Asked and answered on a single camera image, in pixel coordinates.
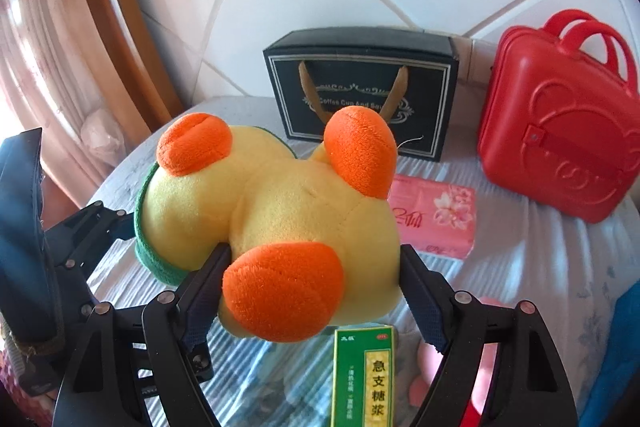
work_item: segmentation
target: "green plush collar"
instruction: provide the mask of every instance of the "green plush collar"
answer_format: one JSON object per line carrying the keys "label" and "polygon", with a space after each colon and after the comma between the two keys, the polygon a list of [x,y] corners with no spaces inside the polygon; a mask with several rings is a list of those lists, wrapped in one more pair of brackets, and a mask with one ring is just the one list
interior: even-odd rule
{"label": "green plush collar", "polygon": [[256,126],[256,129],[262,129],[265,132],[268,132],[271,136],[273,136],[275,139],[277,139],[280,143],[282,143],[284,145],[284,147],[286,147],[287,149],[289,149],[290,153],[293,155],[293,158],[298,159],[298,155],[296,153],[293,152],[293,149],[289,146],[289,144],[287,142],[285,142],[282,138],[280,138],[280,136],[278,136],[277,134],[275,134],[274,132],[271,132],[269,129],[265,129],[264,127],[259,127]]}
{"label": "green plush collar", "polygon": [[136,210],[133,215],[133,226],[136,231],[136,257],[148,270],[156,276],[160,282],[171,286],[178,286],[187,277],[187,270],[183,270],[167,263],[162,259],[154,248],[146,240],[145,235],[142,232],[142,202],[145,199],[146,190],[151,182],[151,178],[154,177],[158,170],[158,162],[154,162],[148,174],[146,175],[145,182],[140,189],[138,199],[136,200]]}

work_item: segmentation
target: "box handle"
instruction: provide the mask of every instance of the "box handle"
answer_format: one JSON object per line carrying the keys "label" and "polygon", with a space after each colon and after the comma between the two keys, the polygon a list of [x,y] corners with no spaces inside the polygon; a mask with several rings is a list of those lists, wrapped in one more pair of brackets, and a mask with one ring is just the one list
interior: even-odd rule
{"label": "box handle", "polygon": [[[582,10],[562,10],[552,15],[542,27],[542,30],[554,37],[560,38],[562,30],[575,21],[595,21],[596,17]],[[618,74],[618,54],[611,37],[604,36],[604,44],[607,48],[607,62],[605,66],[611,73]]]}
{"label": "box handle", "polygon": [[[320,102],[320,96],[316,89],[316,84],[309,74],[304,60],[301,60],[298,65],[298,73],[300,74],[300,84],[302,84],[302,90],[305,92],[306,99],[309,101],[311,108],[316,112],[318,118],[322,123],[327,124],[333,113],[327,111],[322,107]],[[406,93],[406,88],[409,83],[409,69],[406,66],[402,66],[398,70],[394,85],[391,87],[389,94],[386,96],[385,103],[383,103],[380,109],[380,116],[388,123],[393,117],[402,97]]]}
{"label": "box handle", "polygon": [[571,140],[548,132],[535,125],[529,125],[524,136],[524,143],[532,147],[540,147],[542,150],[567,160],[580,169],[591,172],[594,176],[622,183],[628,173],[613,165],[607,159],[594,155],[587,149],[576,145]]}
{"label": "box handle", "polygon": [[625,54],[626,83],[618,72],[616,72],[616,76],[625,84],[625,91],[629,96],[638,97],[638,70],[636,70],[634,56],[631,54],[631,49],[629,49],[622,35],[611,26],[598,21],[581,22],[571,28],[564,38],[558,42],[558,49],[567,55],[575,54],[586,39],[597,34],[609,36],[618,41],[623,54]]}

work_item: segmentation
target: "stuffed animal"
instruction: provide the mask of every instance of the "stuffed animal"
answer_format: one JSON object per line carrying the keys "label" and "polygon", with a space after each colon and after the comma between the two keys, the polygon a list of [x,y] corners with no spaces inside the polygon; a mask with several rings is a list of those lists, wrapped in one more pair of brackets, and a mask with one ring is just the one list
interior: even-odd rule
{"label": "stuffed animal", "polygon": [[[482,297],[479,299],[483,304],[493,306],[503,306],[500,301],[492,298]],[[465,417],[460,427],[476,427],[480,422],[480,414],[484,409],[491,377],[494,371],[495,355],[497,353],[497,344],[486,344],[482,350],[482,358],[476,383],[471,394],[471,401],[466,409]],[[409,386],[409,404],[414,407],[420,407],[424,398],[429,392],[431,382],[438,372],[442,355],[436,351],[436,348],[425,342],[420,342],[418,346],[417,362],[420,368],[420,375]]]}
{"label": "stuffed animal", "polygon": [[386,202],[397,152],[375,111],[336,112],[308,160],[264,129],[188,114],[156,157],[136,204],[138,258],[177,285],[229,243],[218,315],[232,334],[297,342],[398,303],[400,241]]}

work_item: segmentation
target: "red suitcase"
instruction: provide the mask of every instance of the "red suitcase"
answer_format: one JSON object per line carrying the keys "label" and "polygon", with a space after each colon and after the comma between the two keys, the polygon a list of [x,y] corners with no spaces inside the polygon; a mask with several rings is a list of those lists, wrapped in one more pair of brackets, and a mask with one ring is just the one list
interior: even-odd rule
{"label": "red suitcase", "polygon": [[[585,20],[559,38],[570,22]],[[580,46],[601,34],[607,64]],[[618,73],[612,39],[626,60]],[[539,29],[508,29],[496,54],[482,112],[478,153],[501,187],[597,223],[613,211],[640,171],[636,64],[610,26],[566,10]]]}

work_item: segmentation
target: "green medicine box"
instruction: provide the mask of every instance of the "green medicine box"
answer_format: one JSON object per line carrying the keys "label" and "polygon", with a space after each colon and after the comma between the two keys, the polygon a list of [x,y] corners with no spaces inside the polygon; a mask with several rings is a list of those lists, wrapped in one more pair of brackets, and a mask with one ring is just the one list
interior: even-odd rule
{"label": "green medicine box", "polygon": [[332,427],[392,427],[394,328],[335,331]]}

